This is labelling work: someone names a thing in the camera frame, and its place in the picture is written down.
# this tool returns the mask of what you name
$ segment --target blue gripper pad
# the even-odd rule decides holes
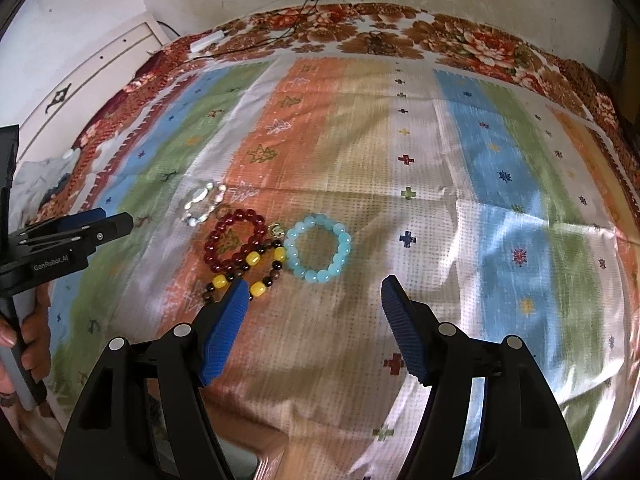
[[[203,385],[207,386],[222,373],[248,308],[249,284],[241,280],[204,343],[204,360],[198,374]]]
[[[428,374],[426,356],[422,338],[408,312],[408,308],[412,307],[411,300],[402,298],[390,279],[385,278],[382,282],[382,309],[385,311],[386,320],[396,338],[407,371],[424,384]]]

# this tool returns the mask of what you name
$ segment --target bracelet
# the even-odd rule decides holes
[[[217,190],[218,192],[213,197],[212,203],[207,205],[204,203],[204,199],[213,194],[214,190]],[[190,200],[184,205],[184,209],[187,211],[187,214],[182,219],[189,227],[196,227],[196,225],[206,222],[209,215],[211,215],[211,213],[213,213],[224,200],[225,191],[226,184],[220,183],[216,186],[213,182],[207,182],[205,187],[198,188],[191,194]],[[198,208],[202,210],[199,214],[196,212],[196,209]]]
[[[313,226],[324,227],[327,231],[334,233],[338,237],[338,251],[334,254],[334,260],[327,269],[309,270],[305,269],[298,258],[298,249],[295,240]],[[326,283],[332,277],[338,276],[342,272],[342,266],[347,261],[347,255],[351,252],[351,235],[346,232],[346,227],[327,218],[326,215],[308,216],[302,222],[287,231],[287,237],[284,240],[284,247],[287,251],[287,264],[289,269],[299,277],[304,278],[308,283]]]
[[[210,283],[207,283],[207,290],[203,293],[202,299],[207,302],[211,301],[211,294],[214,290],[225,288],[236,278],[238,280],[241,279],[244,275],[245,270],[256,266],[262,259],[262,254],[264,254],[270,248],[274,249],[273,261],[271,262],[271,270],[268,276],[265,276],[262,280],[260,280],[259,282],[255,282],[249,287],[249,301],[251,301],[253,298],[257,298],[258,296],[263,295],[267,288],[273,285],[273,282],[280,277],[282,262],[286,258],[287,253],[280,240],[266,240],[265,243],[259,244],[255,248],[255,251],[251,251],[249,254],[247,254],[247,256],[245,256],[244,266],[242,266],[240,269],[231,270],[226,274],[218,274],[217,276],[215,276]]]
[[[240,252],[235,253],[230,260],[223,260],[220,262],[218,259],[217,245],[222,239],[222,233],[226,231],[227,227],[235,224],[236,222],[247,221],[254,225],[254,234],[250,236],[247,243],[240,247]],[[215,272],[233,272],[235,267],[239,267],[242,270],[247,270],[248,267],[244,261],[245,257],[254,249],[260,245],[260,242],[267,233],[267,228],[264,226],[264,217],[258,215],[253,209],[236,209],[233,213],[227,213],[216,223],[212,232],[209,233],[207,241],[204,246],[204,262]]]

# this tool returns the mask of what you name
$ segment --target clear crystal bracelet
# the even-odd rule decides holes
[[[225,198],[226,184],[207,182],[191,194],[190,200],[184,205],[187,214],[182,218],[190,227],[206,222],[211,213],[220,206]]]

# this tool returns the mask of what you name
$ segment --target bedsheet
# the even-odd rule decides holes
[[[407,7],[321,7],[305,36],[218,56],[278,38],[295,16],[223,26],[213,59],[184,53],[198,36],[180,40],[165,51],[180,56],[156,57],[79,138],[70,182],[42,215],[102,207],[135,228],[52,285],[59,407],[70,413],[111,337],[193,319],[215,220],[192,228],[183,206],[224,182],[232,208],[287,227],[325,213],[353,237],[339,279],[283,272],[251,303],[205,393],[289,435],[278,478],[398,474],[429,390],[407,374],[382,312],[389,274],[470,336],[523,337],[588,475],[639,397],[638,198],[611,138],[551,56]],[[229,229],[222,248],[245,235]],[[306,235],[303,262],[326,263],[327,240]],[[458,472],[481,391],[477,381]]]

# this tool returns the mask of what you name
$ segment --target red beaded bracelet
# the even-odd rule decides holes
[[[247,243],[243,244],[240,251],[235,253],[230,260],[220,262],[218,242],[222,239],[222,233],[226,231],[226,228],[241,221],[251,222],[254,225],[254,235],[249,237]],[[218,220],[213,231],[209,233],[204,246],[204,262],[215,273],[231,272],[235,267],[242,268],[247,254],[260,245],[266,233],[267,228],[264,225],[263,216],[258,215],[253,209],[236,209],[233,213],[228,213]]]

